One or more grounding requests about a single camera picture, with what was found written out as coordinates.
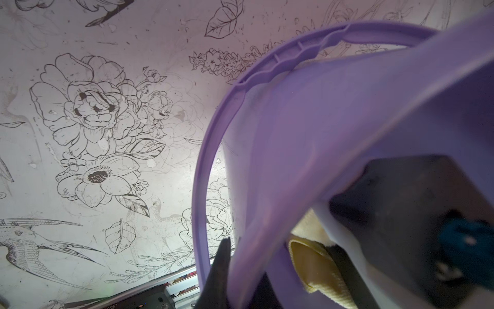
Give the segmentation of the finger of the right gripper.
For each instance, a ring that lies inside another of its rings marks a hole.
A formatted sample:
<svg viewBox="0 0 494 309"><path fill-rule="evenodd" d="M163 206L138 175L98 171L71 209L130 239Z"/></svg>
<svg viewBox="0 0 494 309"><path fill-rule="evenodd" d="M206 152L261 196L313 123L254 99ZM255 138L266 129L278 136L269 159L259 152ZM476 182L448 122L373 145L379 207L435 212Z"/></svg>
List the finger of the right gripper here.
<svg viewBox="0 0 494 309"><path fill-rule="evenodd" d="M346 251L338 245L326 247L325 249L336 263L356 307L358 309L379 309L380 307L374 296Z"/></svg>

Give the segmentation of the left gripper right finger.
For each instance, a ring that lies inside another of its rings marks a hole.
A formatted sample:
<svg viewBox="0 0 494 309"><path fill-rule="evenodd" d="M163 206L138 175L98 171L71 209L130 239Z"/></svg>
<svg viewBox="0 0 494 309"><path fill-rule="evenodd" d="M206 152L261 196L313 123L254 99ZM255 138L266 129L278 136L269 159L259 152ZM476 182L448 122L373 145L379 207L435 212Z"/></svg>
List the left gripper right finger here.
<svg viewBox="0 0 494 309"><path fill-rule="evenodd" d="M251 309L281 309L280 304L275 292L271 286L270 280L266 273L261 278L252 301L250 303Z"/></svg>

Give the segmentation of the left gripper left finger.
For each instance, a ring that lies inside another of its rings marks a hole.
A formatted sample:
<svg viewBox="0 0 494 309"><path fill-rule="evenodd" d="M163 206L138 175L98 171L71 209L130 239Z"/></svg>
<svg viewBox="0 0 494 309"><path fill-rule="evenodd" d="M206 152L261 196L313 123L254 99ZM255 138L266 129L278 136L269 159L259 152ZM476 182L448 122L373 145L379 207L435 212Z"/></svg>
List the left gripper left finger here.
<svg viewBox="0 0 494 309"><path fill-rule="evenodd" d="M195 309L228 309L226 295L228 272L231 259L231 239L221 241L205 287L196 302Z"/></svg>

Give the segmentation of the yellow microfiber cloth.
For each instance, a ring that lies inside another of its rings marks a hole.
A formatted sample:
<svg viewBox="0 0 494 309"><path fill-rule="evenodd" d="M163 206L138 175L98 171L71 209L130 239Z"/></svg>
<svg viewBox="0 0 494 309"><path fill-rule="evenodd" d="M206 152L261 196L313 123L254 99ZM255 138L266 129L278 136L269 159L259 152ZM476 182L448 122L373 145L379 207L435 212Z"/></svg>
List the yellow microfiber cloth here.
<svg viewBox="0 0 494 309"><path fill-rule="evenodd" d="M305 213L286 240L293 267L307 293L320 292L344 308L356 308L341 271L326 249L336 245L312 209Z"/></svg>

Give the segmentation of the purple plastic bucket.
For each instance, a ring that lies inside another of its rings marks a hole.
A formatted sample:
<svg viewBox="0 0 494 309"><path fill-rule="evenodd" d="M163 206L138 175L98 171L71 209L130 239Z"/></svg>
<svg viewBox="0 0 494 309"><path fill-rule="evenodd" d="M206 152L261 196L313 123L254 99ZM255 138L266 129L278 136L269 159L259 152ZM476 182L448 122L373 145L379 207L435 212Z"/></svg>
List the purple plastic bucket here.
<svg viewBox="0 0 494 309"><path fill-rule="evenodd" d="M282 308L336 308L305 291L286 246L309 209L323 226L311 168L429 154L493 164L493 10L443 32L340 23L275 48L232 86L201 145L192 192L201 292L230 238L229 308L250 308L264 273Z"/></svg>

